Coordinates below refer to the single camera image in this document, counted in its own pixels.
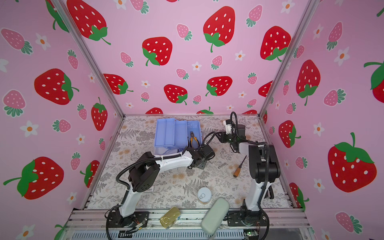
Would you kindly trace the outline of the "orange needle nose pliers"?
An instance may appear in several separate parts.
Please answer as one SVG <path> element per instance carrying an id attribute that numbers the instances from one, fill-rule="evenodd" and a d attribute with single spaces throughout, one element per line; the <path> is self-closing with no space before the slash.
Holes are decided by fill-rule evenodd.
<path id="1" fill-rule="evenodd" d="M 195 136 L 194 132 L 190 132 L 190 141 L 189 141 L 189 146 L 191 148 L 198 148 L 200 147 L 200 142 L 198 141 L 197 137 Z"/>

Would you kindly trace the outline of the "white tool box pink handle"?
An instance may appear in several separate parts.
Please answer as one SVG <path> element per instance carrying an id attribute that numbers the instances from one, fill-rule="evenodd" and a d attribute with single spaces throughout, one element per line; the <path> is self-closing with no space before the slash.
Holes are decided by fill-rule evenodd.
<path id="1" fill-rule="evenodd" d="M 190 132 L 193 131 L 200 145 L 203 141 L 199 121 L 157 120 L 155 131 L 155 155 L 170 155 L 189 147 Z"/>

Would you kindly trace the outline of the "wooden handled screwdriver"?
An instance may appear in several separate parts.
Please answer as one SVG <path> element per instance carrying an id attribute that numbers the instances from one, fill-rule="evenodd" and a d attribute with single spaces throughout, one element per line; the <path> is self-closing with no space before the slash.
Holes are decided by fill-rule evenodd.
<path id="1" fill-rule="evenodd" d="M 244 161 L 246 160 L 246 158 L 247 158 L 247 156 L 244 157 L 243 161 L 239 164 L 239 166 L 237 167 L 237 169 L 236 169 L 235 172 L 233 173 L 233 177 L 234 177 L 234 178 L 237 178 L 237 177 L 240 175 L 240 172 L 241 172 L 243 163 L 244 163 Z"/>

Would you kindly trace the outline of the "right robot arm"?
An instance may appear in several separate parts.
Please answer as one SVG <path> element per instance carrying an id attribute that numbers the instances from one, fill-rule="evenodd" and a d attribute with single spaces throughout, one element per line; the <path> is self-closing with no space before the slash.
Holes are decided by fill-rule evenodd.
<path id="1" fill-rule="evenodd" d="M 276 151 L 273 145 L 265 142 L 252 142 L 246 139 L 245 126 L 231 120 L 223 122 L 224 132 L 218 133 L 221 143 L 228 143 L 234 153 L 248 157 L 251 182 L 250 192 L 240 211 L 228 215 L 228 223 L 242 223 L 251 226 L 266 221 L 268 216 L 261 203 L 272 183 L 281 175 Z"/>

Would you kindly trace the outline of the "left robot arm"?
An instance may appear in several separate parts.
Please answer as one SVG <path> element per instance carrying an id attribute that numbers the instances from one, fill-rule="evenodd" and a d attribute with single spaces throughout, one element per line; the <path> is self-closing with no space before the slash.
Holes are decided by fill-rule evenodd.
<path id="1" fill-rule="evenodd" d="M 152 187 L 160 173 L 181 167 L 203 170 L 214 156 L 215 152 L 209 145 L 196 149 L 185 147 L 182 152 L 170 155 L 144 153 L 116 177 L 116 182 L 126 187 L 126 193 L 119 207 L 120 216 L 126 218 L 134 214 L 142 193 Z"/>

